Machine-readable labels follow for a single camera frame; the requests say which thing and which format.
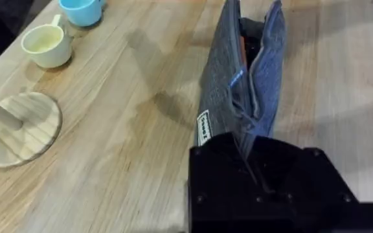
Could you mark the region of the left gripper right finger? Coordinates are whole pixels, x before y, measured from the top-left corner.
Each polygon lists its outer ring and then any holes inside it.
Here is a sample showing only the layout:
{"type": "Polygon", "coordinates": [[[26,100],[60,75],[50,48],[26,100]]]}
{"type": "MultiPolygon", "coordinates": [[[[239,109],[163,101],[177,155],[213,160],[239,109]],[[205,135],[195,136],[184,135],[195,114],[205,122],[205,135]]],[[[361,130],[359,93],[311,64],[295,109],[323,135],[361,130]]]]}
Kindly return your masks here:
{"type": "Polygon", "coordinates": [[[300,148],[281,140],[256,137],[247,164],[257,184],[276,201],[298,205],[359,202],[319,148],[300,148]]]}

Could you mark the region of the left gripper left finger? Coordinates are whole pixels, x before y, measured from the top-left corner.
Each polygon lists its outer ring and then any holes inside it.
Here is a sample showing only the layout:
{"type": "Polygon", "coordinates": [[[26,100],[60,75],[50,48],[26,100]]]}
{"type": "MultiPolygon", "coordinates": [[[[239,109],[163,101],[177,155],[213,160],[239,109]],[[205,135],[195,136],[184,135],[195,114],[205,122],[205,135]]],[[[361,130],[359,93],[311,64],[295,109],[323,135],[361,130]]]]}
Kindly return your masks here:
{"type": "Polygon", "coordinates": [[[260,158],[273,140],[256,137],[243,157],[232,133],[216,135],[190,149],[188,205],[190,212],[270,212],[270,189],[260,158]]]}

